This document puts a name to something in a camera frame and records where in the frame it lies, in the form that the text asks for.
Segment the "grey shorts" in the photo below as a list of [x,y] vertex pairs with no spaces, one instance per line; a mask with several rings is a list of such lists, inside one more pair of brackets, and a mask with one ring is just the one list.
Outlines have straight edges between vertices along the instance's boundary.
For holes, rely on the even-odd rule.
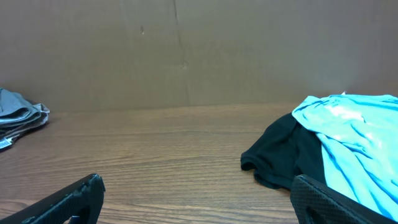
[[16,126],[38,113],[21,94],[1,89],[1,128]]

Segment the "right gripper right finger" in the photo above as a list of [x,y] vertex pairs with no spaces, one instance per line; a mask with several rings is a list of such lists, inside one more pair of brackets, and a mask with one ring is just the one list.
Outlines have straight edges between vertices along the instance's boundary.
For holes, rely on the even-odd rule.
[[397,224],[307,175],[294,178],[290,201],[300,224]]

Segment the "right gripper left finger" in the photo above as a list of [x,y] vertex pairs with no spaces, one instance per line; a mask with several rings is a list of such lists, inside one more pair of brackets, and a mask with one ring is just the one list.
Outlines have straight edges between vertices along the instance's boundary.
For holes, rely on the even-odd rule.
[[102,177],[90,174],[1,220],[1,224],[96,224],[106,189]]

